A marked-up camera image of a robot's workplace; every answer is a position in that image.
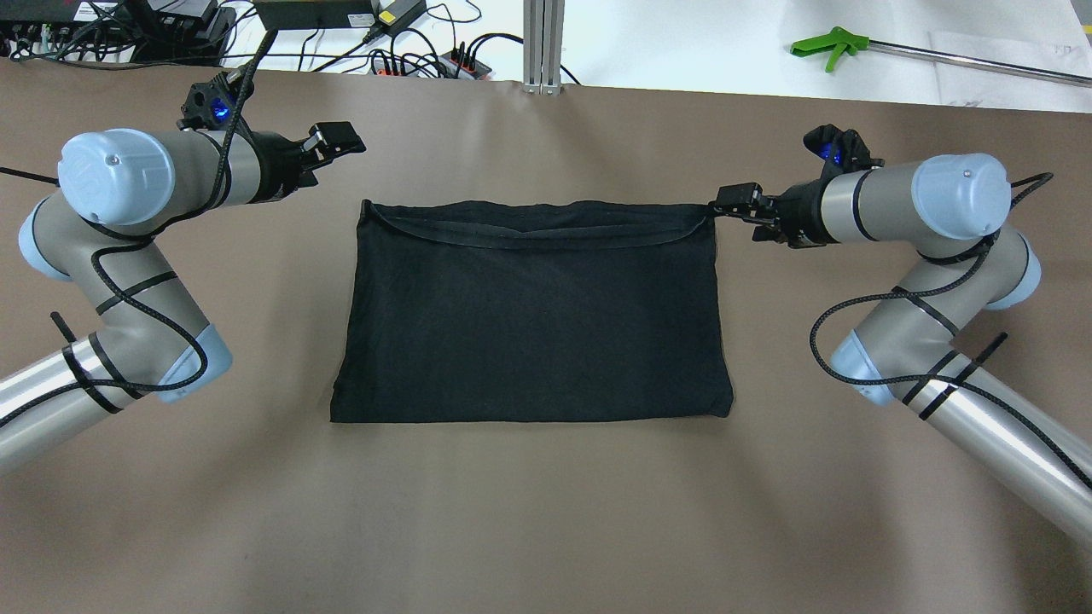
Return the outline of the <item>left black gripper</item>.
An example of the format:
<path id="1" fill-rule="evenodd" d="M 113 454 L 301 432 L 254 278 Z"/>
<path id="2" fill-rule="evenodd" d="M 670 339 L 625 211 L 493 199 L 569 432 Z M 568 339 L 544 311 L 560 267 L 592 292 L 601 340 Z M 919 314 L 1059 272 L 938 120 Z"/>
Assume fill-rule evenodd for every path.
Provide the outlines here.
<path id="1" fill-rule="evenodd" d="M 312 188 L 320 162 L 367 151 L 351 122 L 316 122 L 307 139 L 300 141 L 275 132 L 251 132 L 248 142 L 257 156 L 260 178 L 256 194 L 248 201 L 250 205 L 283 200 L 297 190 Z"/>

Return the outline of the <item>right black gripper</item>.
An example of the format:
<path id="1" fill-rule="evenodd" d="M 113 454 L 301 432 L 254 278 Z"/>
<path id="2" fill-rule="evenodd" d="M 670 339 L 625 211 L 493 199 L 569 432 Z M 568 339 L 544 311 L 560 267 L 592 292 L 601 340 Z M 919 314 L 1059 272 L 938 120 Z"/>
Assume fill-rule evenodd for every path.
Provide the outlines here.
<path id="1" fill-rule="evenodd" d="M 756 224 L 752 241 L 792 249 L 822 247 L 829 244 L 822 221 L 823 191 L 823 184 L 806 184 L 772 197 L 764 194 L 759 184 L 726 185 L 707 205 L 717 215 Z"/>

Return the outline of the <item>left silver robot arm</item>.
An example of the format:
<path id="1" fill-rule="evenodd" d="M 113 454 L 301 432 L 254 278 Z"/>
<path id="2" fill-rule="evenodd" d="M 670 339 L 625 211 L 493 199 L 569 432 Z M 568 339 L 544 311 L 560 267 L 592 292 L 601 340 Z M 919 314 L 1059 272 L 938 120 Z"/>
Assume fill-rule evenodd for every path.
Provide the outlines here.
<path id="1" fill-rule="evenodd" d="M 3 381 L 3 473 L 147 394 L 175 402 L 232 366 L 218 330 L 168 264 L 154 235 L 215 206 L 281 200 L 317 185 L 314 172 L 365 151 L 348 122 L 320 122 L 294 141 L 273 132 L 75 135 L 59 189 L 19 233 L 24 259 L 73 282 L 102 319 Z"/>

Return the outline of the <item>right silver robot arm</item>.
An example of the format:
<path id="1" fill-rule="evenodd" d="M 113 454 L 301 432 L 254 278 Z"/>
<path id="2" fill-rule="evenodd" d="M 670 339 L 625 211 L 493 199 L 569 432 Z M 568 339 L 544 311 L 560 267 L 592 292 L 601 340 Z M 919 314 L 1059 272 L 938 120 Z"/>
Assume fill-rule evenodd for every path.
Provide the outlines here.
<path id="1" fill-rule="evenodd" d="M 1007 172 L 984 153 L 903 165 L 828 147 L 822 174 L 784 194 L 721 187 L 712 210 L 791 248 L 909 243 L 917 262 L 893 290 L 838 304 L 873 310 L 829 359 L 834 379 L 871 402 L 901 402 L 1082 547 L 1091 536 L 1089 445 L 985 369 L 997 342 L 968 356 L 953 339 L 980 312 L 1037 290 L 1042 269 L 1008 222 Z"/>

